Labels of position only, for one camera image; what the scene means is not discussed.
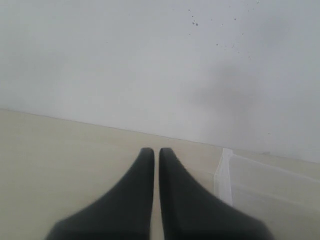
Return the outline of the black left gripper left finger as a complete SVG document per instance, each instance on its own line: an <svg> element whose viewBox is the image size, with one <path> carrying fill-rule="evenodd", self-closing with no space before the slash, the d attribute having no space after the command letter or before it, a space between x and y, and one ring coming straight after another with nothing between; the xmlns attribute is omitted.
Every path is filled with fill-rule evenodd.
<svg viewBox="0 0 320 240"><path fill-rule="evenodd" d="M142 148L122 179L105 195L55 224L48 240L149 240L155 152Z"/></svg>

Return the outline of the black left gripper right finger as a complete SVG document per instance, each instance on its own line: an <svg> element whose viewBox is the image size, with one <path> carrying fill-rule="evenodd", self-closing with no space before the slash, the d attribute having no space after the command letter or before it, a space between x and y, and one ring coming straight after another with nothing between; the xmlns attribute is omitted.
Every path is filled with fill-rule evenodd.
<svg viewBox="0 0 320 240"><path fill-rule="evenodd" d="M159 152L159 193L166 240L272 240L266 225L202 187L171 148Z"/></svg>

